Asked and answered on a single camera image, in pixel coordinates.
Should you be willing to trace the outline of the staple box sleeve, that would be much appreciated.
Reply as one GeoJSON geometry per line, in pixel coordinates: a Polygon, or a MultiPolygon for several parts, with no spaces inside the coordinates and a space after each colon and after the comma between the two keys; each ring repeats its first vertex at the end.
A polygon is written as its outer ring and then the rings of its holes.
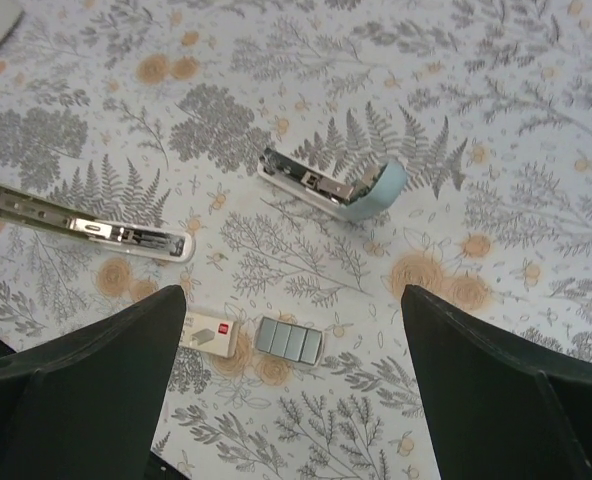
{"type": "Polygon", "coordinates": [[[239,327],[237,320],[188,311],[179,346],[221,358],[231,358],[236,350],[239,327]]]}

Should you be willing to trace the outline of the floral table mat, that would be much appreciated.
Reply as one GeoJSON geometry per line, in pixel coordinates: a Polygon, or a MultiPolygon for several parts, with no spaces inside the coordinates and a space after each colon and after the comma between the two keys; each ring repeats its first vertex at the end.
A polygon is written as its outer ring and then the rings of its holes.
{"type": "Polygon", "coordinates": [[[400,299],[418,284],[592,362],[592,1],[27,1],[0,49],[0,183],[180,229],[193,258],[0,221],[0,338],[30,348],[169,284],[237,320],[179,352],[153,448],[192,479],[435,479],[400,299]],[[337,220],[267,148],[395,203],[337,220]],[[262,317],[325,333],[302,368],[262,317]]]}

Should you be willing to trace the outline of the staple tray with staples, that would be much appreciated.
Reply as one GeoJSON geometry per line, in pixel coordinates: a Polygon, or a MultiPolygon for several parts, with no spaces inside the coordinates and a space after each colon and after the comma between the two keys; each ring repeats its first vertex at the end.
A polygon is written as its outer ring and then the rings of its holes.
{"type": "Polygon", "coordinates": [[[265,355],[302,368],[316,367],[325,346],[321,330],[262,317],[256,329],[254,348],[265,355]]]}

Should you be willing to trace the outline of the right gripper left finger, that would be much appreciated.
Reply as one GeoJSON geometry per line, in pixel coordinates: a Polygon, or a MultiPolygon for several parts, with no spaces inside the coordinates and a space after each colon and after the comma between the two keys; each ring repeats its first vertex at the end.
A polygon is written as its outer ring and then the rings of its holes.
{"type": "Polygon", "coordinates": [[[0,340],[0,479],[179,479],[151,451],[186,300],[170,285],[33,348],[0,340]]]}

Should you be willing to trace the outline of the beige stapler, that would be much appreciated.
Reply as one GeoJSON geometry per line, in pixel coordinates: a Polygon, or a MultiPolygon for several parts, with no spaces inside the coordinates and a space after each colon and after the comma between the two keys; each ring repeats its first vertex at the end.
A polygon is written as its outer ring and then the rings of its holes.
{"type": "Polygon", "coordinates": [[[159,261],[185,263],[195,252],[195,240],[184,231],[101,219],[3,184],[0,220],[159,261]]]}

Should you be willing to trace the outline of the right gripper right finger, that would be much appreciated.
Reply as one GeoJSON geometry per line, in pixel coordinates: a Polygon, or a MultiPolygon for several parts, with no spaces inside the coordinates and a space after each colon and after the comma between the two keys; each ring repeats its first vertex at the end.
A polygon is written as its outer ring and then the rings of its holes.
{"type": "Polygon", "coordinates": [[[417,285],[401,308],[441,478],[592,479],[592,363],[417,285]]]}

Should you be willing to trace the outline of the light blue stapler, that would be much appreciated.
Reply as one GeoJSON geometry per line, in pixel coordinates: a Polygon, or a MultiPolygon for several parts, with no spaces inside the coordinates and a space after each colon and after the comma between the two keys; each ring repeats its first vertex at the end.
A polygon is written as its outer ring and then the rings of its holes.
{"type": "Polygon", "coordinates": [[[404,166],[389,156],[362,177],[342,183],[310,166],[267,148],[259,156],[258,175],[337,220],[358,222],[381,214],[400,196],[407,183],[404,166]]]}

